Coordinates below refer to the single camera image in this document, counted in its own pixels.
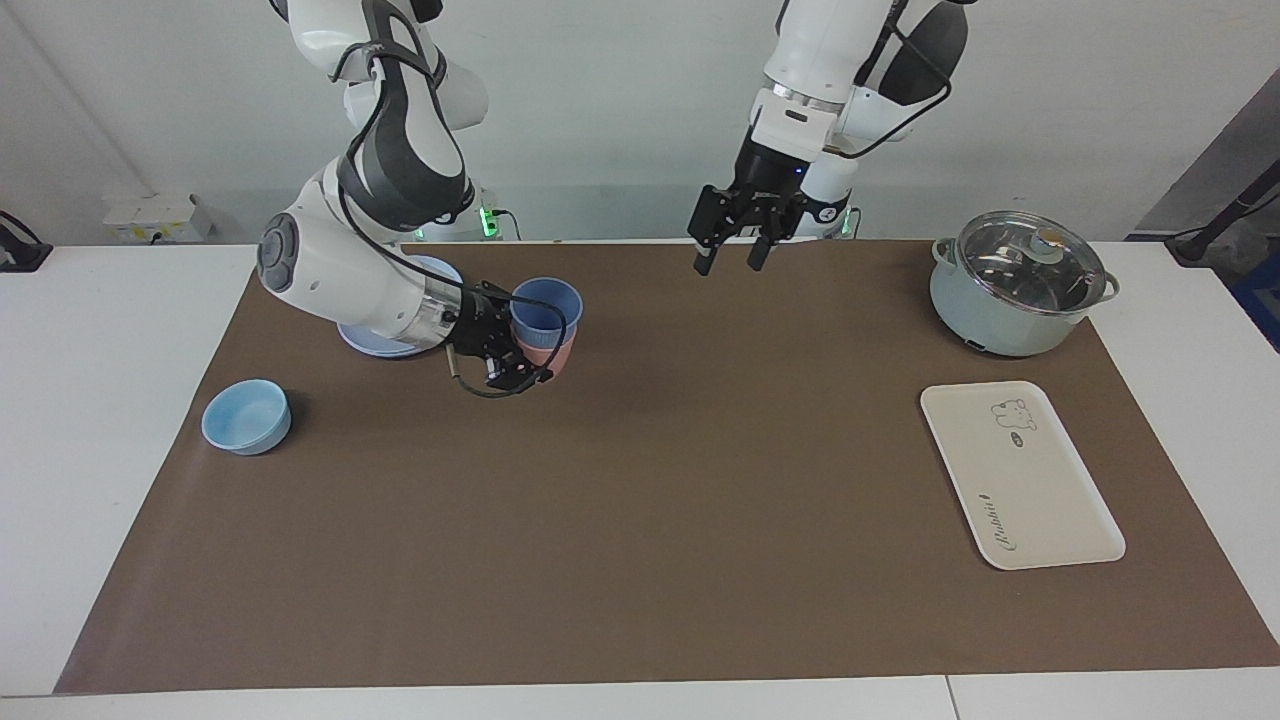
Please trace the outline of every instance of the blue cup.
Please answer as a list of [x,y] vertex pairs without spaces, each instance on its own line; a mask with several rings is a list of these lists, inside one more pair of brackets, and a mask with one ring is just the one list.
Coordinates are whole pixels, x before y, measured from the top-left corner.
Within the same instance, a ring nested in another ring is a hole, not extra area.
[[[564,342],[573,338],[577,322],[582,319],[582,296],[573,286],[559,278],[534,278],[516,286],[512,295],[541,300],[558,307],[568,322],[564,328]],[[511,327],[516,331],[516,340],[529,347],[550,350],[559,340],[559,316],[550,307],[513,300],[511,302]]]

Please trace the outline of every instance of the blue plate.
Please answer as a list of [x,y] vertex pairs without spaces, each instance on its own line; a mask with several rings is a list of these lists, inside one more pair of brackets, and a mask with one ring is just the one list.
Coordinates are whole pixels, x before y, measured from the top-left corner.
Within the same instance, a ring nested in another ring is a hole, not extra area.
[[[462,275],[458,273],[457,268],[449,265],[439,258],[415,255],[412,259],[416,260],[419,265],[422,265],[433,273],[439,273],[447,278],[462,282]],[[342,336],[342,340],[346,341],[347,345],[371,357],[412,357],[413,355],[421,355],[422,352],[430,350],[429,347],[417,347],[416,345],[397,342],[362,325],[338,325],[338,334]]]

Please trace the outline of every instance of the stacked cups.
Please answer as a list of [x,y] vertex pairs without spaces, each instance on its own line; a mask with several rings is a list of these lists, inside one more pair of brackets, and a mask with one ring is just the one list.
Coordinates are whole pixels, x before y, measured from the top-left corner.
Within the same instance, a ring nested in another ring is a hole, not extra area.
[[[567,282],[558,278],[534,278],[520,283],[513,296],[517,299],[540,300],[554,305],[564,314],[564,345],[556,354],[556,361],[548,368],[556,375],[561,374],[568,354],[577,338],[577,322],[582,319],[582,296]],[[511,302],[511,327],[516,333],[516,343],[525,357],[538,365],[547,363],[556,341],[559,340],[561,320],[550,307],[521,302]]]

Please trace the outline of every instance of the cooking pot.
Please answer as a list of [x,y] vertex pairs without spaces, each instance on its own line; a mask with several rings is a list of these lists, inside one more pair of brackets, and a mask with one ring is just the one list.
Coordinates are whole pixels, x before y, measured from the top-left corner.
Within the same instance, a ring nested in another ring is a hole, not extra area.
[[1053,220],[1001,210],[933,243],[933,307],[966,345],[1025,357],[1057,347],[1120,292],[1093,249]]

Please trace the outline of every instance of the white table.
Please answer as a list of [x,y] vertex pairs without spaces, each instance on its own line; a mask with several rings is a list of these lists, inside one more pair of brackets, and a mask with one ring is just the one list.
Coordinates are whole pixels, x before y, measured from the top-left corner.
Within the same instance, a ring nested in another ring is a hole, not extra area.
[[[1098,246],[1093,318],[1274,634],[1280,356],[1206,270]],[[59,249],[0,275],[0,693],[51,691],[236,307],[253,249]],[[5,717],[1276,717],[1280,670],[12,698]]]

